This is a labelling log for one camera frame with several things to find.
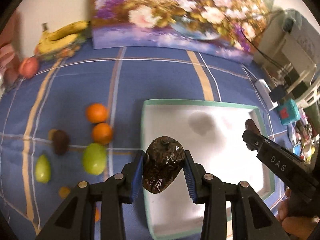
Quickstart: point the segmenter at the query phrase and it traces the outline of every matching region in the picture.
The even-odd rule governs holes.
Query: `black cable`
[[[245,21],[247,21],[248,19],[254,19],[254,18],[258,17],[258,16],[268,16],[268,15],[274,14],[274,13],[281,14],[281,13],[284,13],[284,12],[286,12],[286,11],[278,10],[278,11],[269,12],[269,13],[267,13],[267,14],[259,14],[259,15],[256,15],[256,16],[254,16],[254,17],[248,17],[248,18],[242,20],[240,23],[245,22]],[[264,33],[265,30],[271,25],[272,21],[273,21],[275,18],[276,18],[276,16],[274,16],[274,18],[271,19],[271,21],[269,22],[268,26],[267,26],[263,31],[261,31],[260,33],[258,33],[258,34],[256,35],[256,37],[258,37],[259,35],[261,35],[262,33]],[[276,62],[275,60],[273,60],[271,57],[269,57],[267,54],[265,54],[264,52],[262,52],[260,49],[258,49],[258,47],[257,47],[256,45],[254,45],[253,42],[250,41],[250,40],[247,38],[247,36],[244,34],[244,32],[243,32],[243,30],[242,30],[242,26],[240,26],[240,30],[241,30],[242,35],[245,37],[245,39],[246,39],[266,60],[268,60],[270,63],[272,63],[274,66],[276,66],[276,67],[277,67],[278,69],[280,69],[281,71],[283,71],[283,70],[286,71],[287,77],[288,77],[289,80],[290,80],[290,84],[288,84],[288,86],[290,87],[290,86],[292,85],[292,80],[291,80],[291,77],[290,77],[290,75],[289,75],[289,71],[286,70],[283,66],[281,66],[278,62]]]

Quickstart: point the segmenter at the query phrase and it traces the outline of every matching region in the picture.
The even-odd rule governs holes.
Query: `screw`
[[[240,185],[241,185],[242,187],[249,187],[249,183],[246,182],[246,181],[241,181],[241,182],[240,182]]]
[[[115,174],[115,179],[123,179],[123,174],[122,173],[117,173]]]
[[[206,174],[204,175],[204,178],[207,179],[207,180],[211,180],[211,179],[213,179],[213,175],[210,174],[210,173],[206,173]]]
[[[88,185],[88,183],[86,182],[86,181],[81,181],[81,182],[79,182],[79,184],[78,184],[78,186],[80,187],[80,188],[84,188],[84,187],[86,187]]]

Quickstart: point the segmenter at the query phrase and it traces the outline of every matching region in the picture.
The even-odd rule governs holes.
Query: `bunch of bananas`
[[[74,22],[50,33],[47,24],[42,25],[42,34],[37,45],[40,54],[59,51],[76,41],[80,32],[88,27],[87,21]]]

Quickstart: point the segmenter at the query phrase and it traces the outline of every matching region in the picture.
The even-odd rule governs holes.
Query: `canvas painting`
[[[91,0],[95,49],[158,46],[252,59],[274,0]]]

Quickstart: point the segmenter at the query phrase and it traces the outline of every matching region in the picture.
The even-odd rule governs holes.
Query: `green fruit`
[[[36,163],[35,170],[36,181],[47,183],[51,179],[51,166],[47,156],[42,154]]]
[[[99,143],[91,143],[84,150],[82,164],[84,170],[93,175],[100,175],[106,167],[106,150]]]

